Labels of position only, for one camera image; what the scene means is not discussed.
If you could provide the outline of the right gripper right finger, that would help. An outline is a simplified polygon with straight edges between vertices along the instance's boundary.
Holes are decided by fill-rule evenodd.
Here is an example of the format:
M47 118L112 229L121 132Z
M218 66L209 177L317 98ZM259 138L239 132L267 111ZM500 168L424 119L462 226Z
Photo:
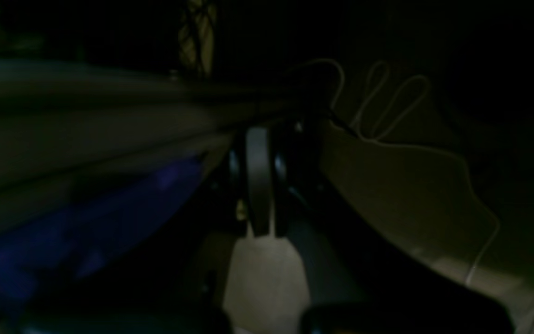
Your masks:
M392 245L317 166L320 143L297 122L275 125L275 232L303 260L311 298L301 334L512 334L495 300Z

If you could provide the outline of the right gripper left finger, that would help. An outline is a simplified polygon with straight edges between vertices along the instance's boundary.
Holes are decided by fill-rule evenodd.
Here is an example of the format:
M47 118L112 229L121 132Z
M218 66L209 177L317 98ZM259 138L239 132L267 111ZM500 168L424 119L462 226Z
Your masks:
M110 265L40 299L26 315L28 334L230 334L214 303L216 269L190 275L214 232L241 237L241 199L251 227L269 232L272 175L269 131L250 128L217 169L159 227Z

